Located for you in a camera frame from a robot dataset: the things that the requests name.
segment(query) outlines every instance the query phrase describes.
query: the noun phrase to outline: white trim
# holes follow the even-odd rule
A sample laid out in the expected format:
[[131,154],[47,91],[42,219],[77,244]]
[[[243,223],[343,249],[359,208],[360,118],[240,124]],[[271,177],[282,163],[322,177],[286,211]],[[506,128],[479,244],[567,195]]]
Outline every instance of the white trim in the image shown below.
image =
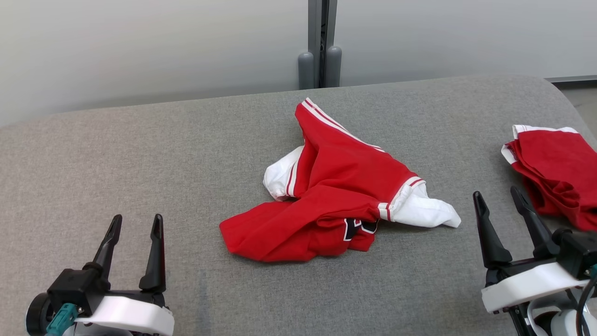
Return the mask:
[[342,126],[342,124],[340,124],[339,122],[337,122],[336,120],[334,120],[332,117],[330,117],[327,113],[324,112],[324,110],[322,110],[319,106],[317,106],[316,103],[313,103],[313,101],[311,100],[311,98],[307,97],[305,98],[306,101],[308,101],[311,105],[313,105],[313,107],[319,111],[321,114],[323,114],[324,116],[326,116],[329,120],[335,122],[336,124],[338,124],[338,126],[342,127],[343,130],[347,131],[347,129],[344,128],[344,126]]
[[290,183],[288,185],[288,195],[290,197],[294,197],[294,186],[297,183],[297,168],[299,166],[298,160],[293,164],[292,174],[290,175]]
[[293,174],[294,182],[296,182],[296,171],[294,169],[297,167],[303,148],[304,146],[297,147],[265,170],[263,185],[276,201],[286,200],[290,196],[286,194],[286,189],[290,190],[289,184],[292,183],[290,174]]
[[342,132],[342,133],[344,133],[344,134],[346,134],[346,135],[350,136],[351,138],[353,138],[354,140],[357,140],[357,141],[358,141],[358,142],[360,142],[360,143],[364,143],[364,144],[366,144],[367,146],[370,146],[371,148],[373,148],[373,149],[375,149],[375,150],[378,150],[378,151],[380,151],[380,152],[382,152],[382,153],[385,153],[385,151],[384,151],[383,149],[381,149],[379,146],[370,145],[370,144],[368,144],[368,143],[364,142],[363,140],[360,140],[360,139],[359,139],[359,138],[357,138],[356,136],[354,136],[354,135],[350,134],[350,133],[349,133],[349,132],[348,132],[346,129],[344,129],[344,127],[342,127],[342,126],[337,126],[337,125],[335,125],[334,123],[330,122],[329,120],[326,120],[326,119],[323,117],[323,115],[319,114],[319,113],[318,113],[318,112],[317,112],[315,109],[313,109],[311,106],[309,106],[309,104],[307,103],[307,101],[306,101],[306,100],[305,100],[305,101],[303,101],[303,102],[301,103],[301,105],[303,105],[303,107],[304,107],[304,108],[306,108],[306,109],[307,109],[307,111],[309,111],[309,112],[310,112],[310,113],[311,113],[313,116],[315,116],[315,118],[317,118],[317,119],[318,119],[319,121],[321,121],[322,123],[324,123],[324,124],[326,124],[326,125],[328,125],[328,126],[330,126],[330,127],[334,128],[334,129],[337,129],[337,130],[339,130],[340,132]]
[[381,219],[385,219],[386,221],[388,221],[389,219],[387,218],[387,203],[379,203],[377,205],[377,208],[379,209],[379,217]]
[[550,131],[550,132],[566,132],[566,133],[578,133],[572,127],[562,127],[561,129],[552,129],[550,127],[536,127],[536,126],[527,126],[527,125],[512,125],[512,133],[514,134],[514,139],[518,139],[518,135],[523,132],[530,132],[530,131]]
[[375,232],[377,232],[377,226],[378,226],[378,224],[379,224],[379,221],[377,221],[375,223],[375,230],[374,231],[366,230],[364,225],[361,226],[361,230],[365,231],[366,233],[375,234]]
[[343,240],[344,240],[345,242],[349,242],[349,241],[351,241],[351,240],[352,240],[352,238],[350,238],[350,239],[346,239],[346,236],[348,236],[348,222],[347,222],[346,220],[347,220],[347,218],[345,218],[345,219],[344,219],[344,225],[345,225],[345,226],[344,226],[344,239],[343,239]]
[[441,224],[458,227],[461,220],[452,205],[442,200],[429,198],[425,181],[418,181],[419,179],[420,177],[413,176],[406,180],[392,199],[388,209],[385,209],[387,203],[379,203],[377,207],[380,217],[386,219],[389,211],[387,220],[391,222],[427,228]]
[[510,150],[510,146],[503,145],[501,147],[501,154],[504,156],[504,158],[506,158],[506,161],[508,161],[509,164],[513,164],[517,161],[514,157],[514,154],[512,154],[512,151]]

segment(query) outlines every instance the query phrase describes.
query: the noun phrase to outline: jersey sleeve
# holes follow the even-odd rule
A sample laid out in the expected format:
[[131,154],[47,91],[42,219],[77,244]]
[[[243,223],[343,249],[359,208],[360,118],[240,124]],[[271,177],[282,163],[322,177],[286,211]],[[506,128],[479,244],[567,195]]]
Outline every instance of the jersey sleeve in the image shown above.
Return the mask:
[[375,206],[369,196],[316,186],[295,202],[263,203],[227,219],[220,231],[231,253],[258,261],[308,261],[342,254],[355,237],[355,249],[366,251],[374,231],[359,233],[363,225],[347,218],[375,222]]
[[379,217],[418,227],[458,227],[452,205],[427,195],[425,181],[379,146],[366,143],[327,115],[310,99],[296,118],[305,140],[316,149],[309,185],[357,191],[378,200]]
[[297,147],[265,170],[263,185],[276,201],[284,201],[289,197],[294,197],[297,163],[303,148],[304,146]]

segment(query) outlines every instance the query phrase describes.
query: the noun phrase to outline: gray cushion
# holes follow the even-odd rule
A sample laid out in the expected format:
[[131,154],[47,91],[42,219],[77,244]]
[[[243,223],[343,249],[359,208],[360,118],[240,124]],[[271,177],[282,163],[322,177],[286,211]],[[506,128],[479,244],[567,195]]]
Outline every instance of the gray cushion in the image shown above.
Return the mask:
[[[265,168],[301,144],[293,113],[310,97],[363,141],[427,180],[459,212],[458,229],[383,223],[369,252],[262,264],[228,253],[219,223],[270,196]],[[225,97],[99,109],[0,129],[0,325],[63,268],[90,261],[117,213],[114,289],[135,289],[155,213],[164,216],[176,335],[512,335],[484,310],[471,195],[480,190],[514,258],[533,249],[500,155],[512,124],[576,128],[596,140],[544,80],[516,75]],[[553,228],[563,220],[549,220]]]

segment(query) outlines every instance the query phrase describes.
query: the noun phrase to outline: wheel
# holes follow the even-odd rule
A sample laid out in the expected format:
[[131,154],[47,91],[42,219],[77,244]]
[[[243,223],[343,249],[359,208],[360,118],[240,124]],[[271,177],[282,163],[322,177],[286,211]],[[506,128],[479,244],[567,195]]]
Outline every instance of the wheel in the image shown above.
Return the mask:
[[545,332],[547,332],[548,336],[552,335],[552,319],[556,316],[559,311],[548,311],[547,313],[543,313],[537,317],[535,317],[535,324],[541,327]]
[[45,329],[52,322],[52,318],[54,318],[54,309],[50,303],[50,296],[48,293],[38,294],[27,309],[25,317],[27,333],[31,336],[44,336]]

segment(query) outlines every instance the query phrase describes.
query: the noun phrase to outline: red and white garment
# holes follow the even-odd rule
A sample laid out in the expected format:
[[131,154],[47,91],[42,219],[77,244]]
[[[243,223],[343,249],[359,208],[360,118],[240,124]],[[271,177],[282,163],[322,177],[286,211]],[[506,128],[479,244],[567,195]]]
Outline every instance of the red and white garment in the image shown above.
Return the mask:
[[523,175],[540,215],[566,216],[581,230],[597,230],[597,153],[570,127],[514,125],[501,153]]
[[276,202],[220,224],[228,250],[259,261],[306,261],[367,251],[379,219],[458,227],[446,202],[427,196],[425,181],[380,147],[349,133],[310,99],[297,106],[304,145],[266,169]]

